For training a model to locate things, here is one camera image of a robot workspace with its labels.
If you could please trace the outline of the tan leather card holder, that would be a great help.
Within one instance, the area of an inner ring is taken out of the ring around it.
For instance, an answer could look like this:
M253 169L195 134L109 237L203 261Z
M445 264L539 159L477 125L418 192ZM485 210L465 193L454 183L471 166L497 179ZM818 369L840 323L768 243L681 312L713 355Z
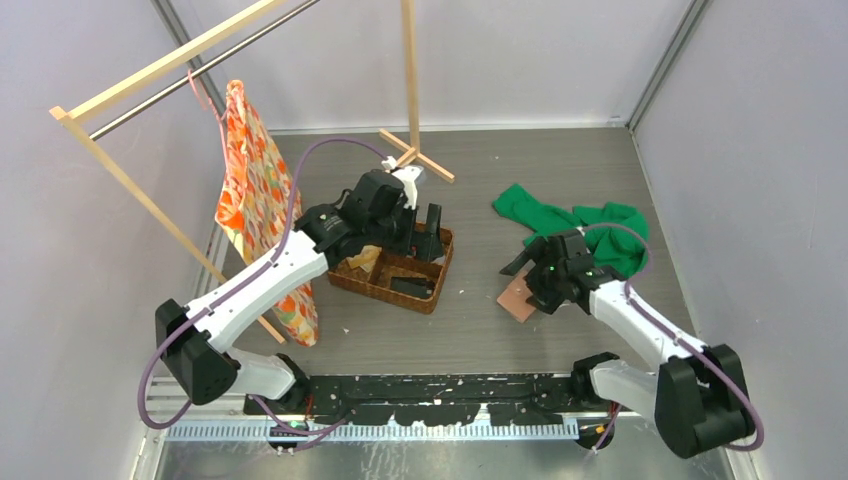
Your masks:
M527 270L519 271L496 300L497 304L519 323L526 323L537 311L537 308L529 303L533 294L526 283L527 273Z

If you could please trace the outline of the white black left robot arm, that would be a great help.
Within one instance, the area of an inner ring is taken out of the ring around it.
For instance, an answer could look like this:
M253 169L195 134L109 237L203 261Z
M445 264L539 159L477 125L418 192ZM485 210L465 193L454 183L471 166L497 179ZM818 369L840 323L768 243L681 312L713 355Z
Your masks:
M339 205L309 208L267 253L213 291L155 311L156 356L192 405L227 393L259 396L280 412L298 412L307 398L305 375L288 357L242 351L234 342L261 314L344 260L376 246L432 262L443 256L441 208L431 204L416 224L417 188L424 171L409 165L372 170Z

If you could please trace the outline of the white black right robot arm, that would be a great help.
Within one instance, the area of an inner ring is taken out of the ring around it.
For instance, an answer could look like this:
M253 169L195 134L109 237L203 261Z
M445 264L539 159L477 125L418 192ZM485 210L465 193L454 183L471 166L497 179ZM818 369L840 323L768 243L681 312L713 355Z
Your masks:
M648 305L631 279L601 265L586 242L587 227L533 239L500 272L521 281L518 292L538 312L566 303L617 333L649 366L633 368L610 353L574 364L571 397L584 410L606 401L651 421L665 445L688 459L723 447L748 452L765 440L761 416L737 352L709 345Z

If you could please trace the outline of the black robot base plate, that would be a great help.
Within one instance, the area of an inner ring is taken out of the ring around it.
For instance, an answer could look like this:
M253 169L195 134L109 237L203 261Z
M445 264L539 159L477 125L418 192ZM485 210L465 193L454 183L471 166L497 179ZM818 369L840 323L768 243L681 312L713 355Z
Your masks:
M488 414L494 426L544 426L565 414L612 413L567 374L314 375L265 405L275 415L307 415L320 424L428 427L468 425Z

